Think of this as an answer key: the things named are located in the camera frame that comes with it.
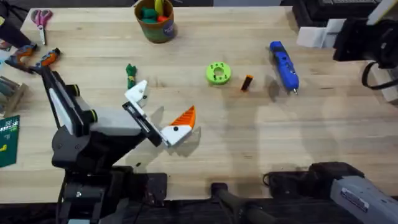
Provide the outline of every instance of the blue electric screwdriver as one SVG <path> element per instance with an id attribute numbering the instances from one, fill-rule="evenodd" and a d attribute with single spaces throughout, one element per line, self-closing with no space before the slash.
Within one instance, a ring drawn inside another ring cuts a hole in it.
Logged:
<path id="1" fill-rule="evenodd" d="M 274 60 L 278 66 L 280 79 L 287 91 L 293 91 L 297 95 L 299 88 L 299 77 L 293 67 L 289 55 L 280 41 L 273 41 L 269 44 L 269 49 L 274 54 Z"/>

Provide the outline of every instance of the orange and white object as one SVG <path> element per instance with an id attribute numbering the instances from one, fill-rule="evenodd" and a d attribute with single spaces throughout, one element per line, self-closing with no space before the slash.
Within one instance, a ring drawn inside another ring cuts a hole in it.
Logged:
<path id="1" fill-rule="evenodd" d="M 143 80 L 139 82 L 137 85 L 125 92 L 124 96 L 130 101 L 131 105 L 135 109 L 135 112 L 139 113 L 143 119 L 146 119 L 147 115 L 142 107 L 145 105 L 145 101 L 148 97 L 147 81 Z M 195 106 L 192 106 L 161 131 L 159 131 L 150 121 L 145 120 L 145 123 L 150 125 L 151 128 L 153 128 L 157 134 L 161 136 L 163 143 L 167 147 L 172 147 L 192 132 L 192 129 L 195 126 L 195 119 Z"/>

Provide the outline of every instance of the green plastic part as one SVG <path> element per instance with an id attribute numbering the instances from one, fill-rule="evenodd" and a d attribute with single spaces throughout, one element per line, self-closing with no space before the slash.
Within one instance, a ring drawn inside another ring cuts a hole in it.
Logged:
<path id="1" fill-rule="evenodd" d="M 231 68 L 224 62 L 213 62 L 207 66 L 206 78 L 211 84 L 224 85 L 231 76 Z"/>
<path id="2" fill-rule="evenodd" d="M 127 89 L 129 90 L 136 85 L 137 68 L 135 66 L 131 66 L 131 64 L 128 64 L 126 67 L 126 72 L 127 72 Z"/>
<path id="3" fill-rule="evenodd" d="M 157 17 L 157 13 L 155 11 L 155 9 L 141 9 L 141 13 L 142 13 L 142 18 L 143 19 L 155 19 Z"/>
<path id="4" fill-rule="evenodd" d="M 0 167 L 17 162 L 19 115 L 0 120 Z"/>
<path id="5" fill-rule="evenodd" d="M 155 19 L 142 19 L 143 22 L 145 23 L 157 23 Z"/>

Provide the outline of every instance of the green ring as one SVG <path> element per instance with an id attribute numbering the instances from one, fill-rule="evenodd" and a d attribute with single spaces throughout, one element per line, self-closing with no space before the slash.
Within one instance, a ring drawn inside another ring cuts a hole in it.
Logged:
<path id="1" fill-rule="evenodd" d="M 223 74 L 215 75 L 216 68 L 221 68 L 223 70 Z M 224 85 L 229 79 L 231 79 L 231 76 L 231 68 L 224 62 L 213 62 L 207 66 L 206 78 L 211 84 Z"/>

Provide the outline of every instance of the cup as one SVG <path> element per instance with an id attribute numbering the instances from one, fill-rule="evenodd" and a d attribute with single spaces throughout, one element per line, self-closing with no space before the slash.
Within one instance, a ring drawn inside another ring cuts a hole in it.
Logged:
<path id="1" fill-rule="evenodd" d="M 174 12 L 173 5 L 170 1 L 164 0 L 163 11 L 164 16 L 167 19 L 163 22 L 157 23 L 146 23 L 143 22 L 141 16 L 141 9 L 143 7 L 153 9 L 155 8 L 154 0 L 141 0 L 136 4 L 134 14 L 136 15 L 137 21 L 141 26 L 141 29 L 145 37 L 153 43 L 164 43 L 173 39 L 176 35 L 175 24 L 174 24 Z"/>

